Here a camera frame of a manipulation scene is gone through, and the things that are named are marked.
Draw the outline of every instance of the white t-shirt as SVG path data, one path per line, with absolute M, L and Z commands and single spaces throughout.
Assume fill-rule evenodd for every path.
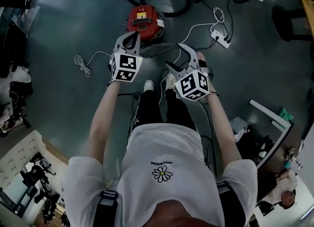
M 74 227 L 92 226 L 104 189 L 102 165 L 93 158 L 69 162 L 64 198 Z M 257 169 L 250 160 L 230 163 L 223 180 L 233 188 L 248 222 L 256 204 Z M 162 201 L 178 200 L 195 218 L 224 226 L 215 177 L 204 164 L 200 135 L 169 123 L 138 126 L 122 161 L 117 192 L 122 199 L 122 226 L 141 227 Z
M 276 204 L 281 202 L 281 194 L 283 191 L 293 191 L 297 185 L 297 179 L 295 172 L 292 169 L 288 171 L 288 177 L 276 179 L 277 186 L 262 200 L 267 201 L 270 204 Z

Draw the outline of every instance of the shoulder strap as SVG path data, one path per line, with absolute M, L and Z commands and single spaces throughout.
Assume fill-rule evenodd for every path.
M 245 213 L 233 188 L 225 181 L 216 184 L 224 212 L 225 227 L 244 227 Z
M 118 193 L 112 190 L 106 190 L 101 193 L 93 227 L 114 227 L 118 207 L 117 198 Z

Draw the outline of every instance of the black pants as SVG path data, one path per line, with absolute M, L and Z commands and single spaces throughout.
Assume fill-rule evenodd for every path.
M 181 99 L 177 99 L 175 91 L 168 89 L 165 92 L 165 96 L 168 103 L 167 123 L 185 126 L 196 131 L 195 124 L 185 103 Z M 163 121 L 157 96 L 153 91 L 148 90 L 140 97 L 133 129 L 137 126 L 151 123 L 163 123 Z

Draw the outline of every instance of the white sneaker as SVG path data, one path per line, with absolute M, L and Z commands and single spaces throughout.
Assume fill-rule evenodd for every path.
M 174 89 L 175 88 L 175 82 L 177 81 L 177 78 L 169 72 L 167 77 L 166 77 L 166 90 L 168 89 Z
M 145 91 L 148 91 L 148 90 L 151 90 L 151 91 L 154 91 L 154 82 L 152 80 L 147 80 L 144 84 L 144 92 Z

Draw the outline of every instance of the daisy graphic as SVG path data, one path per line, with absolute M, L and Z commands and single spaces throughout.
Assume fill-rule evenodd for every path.
M 155 169 L 152 174 L 155 176 L 155 179 L 158 180 L 158 182 L 163 182 L 163 181 L 168 181 L 172 173 L 171 172 L 166 172 L 167 167 L 164 165 L 163 167 L 158 167 L 158 169 Z

